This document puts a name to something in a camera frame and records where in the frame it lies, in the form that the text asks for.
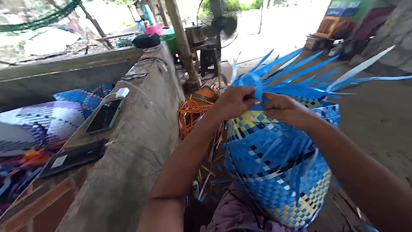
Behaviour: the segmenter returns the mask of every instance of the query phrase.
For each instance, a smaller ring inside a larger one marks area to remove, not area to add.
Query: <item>plastic bottle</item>
[[[144,24],[144,22],[143,22],[143,19],[137,20],[137,21],[136,21],[136,25],[137,25],[138,30],[139,30],[139,33],[140,33],[141,35],[146,34],[146,27],[145,27],[145,24]]]

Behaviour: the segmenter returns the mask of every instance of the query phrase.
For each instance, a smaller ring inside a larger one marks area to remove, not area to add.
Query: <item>fan stand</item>
[[[222,69],[220,67],[220,58],[222,57],[222,45],[220,43],[220,31],[216,35],[216,63],[218,68],[218,81],[219,81],[219,88],[224,87],[222,75],[220,74]]]

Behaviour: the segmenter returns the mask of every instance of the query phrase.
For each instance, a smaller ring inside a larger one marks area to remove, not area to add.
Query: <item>phone screen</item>
[[[113,120],[113,117],[116,114],[117,109],[119,108],[121,101],[122,100],[119,99],[104,104],[100,108],[99,112],[97,112],[96,117],[94,117],[86,132],[90,133],[93,131],[108,128]]]

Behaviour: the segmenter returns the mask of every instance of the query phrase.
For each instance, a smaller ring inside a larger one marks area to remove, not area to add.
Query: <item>concrete ledge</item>
[[[127,47],[0,70],[0,111],[53,101],[53,94],[115,83],[143,54]]]

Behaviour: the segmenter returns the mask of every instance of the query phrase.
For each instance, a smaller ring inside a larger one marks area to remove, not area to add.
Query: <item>hammock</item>
[[[71,12],[73,12],[75,8],[79,5],[80,1],[81,0],[72,0],[63,8],[55,9],[49,12],[47,15],[41,16],[40,18],[30,22],[25,22],[21,24],[0,24],[0,32],[35,30],[56,23],[61,19],[67,17]]]

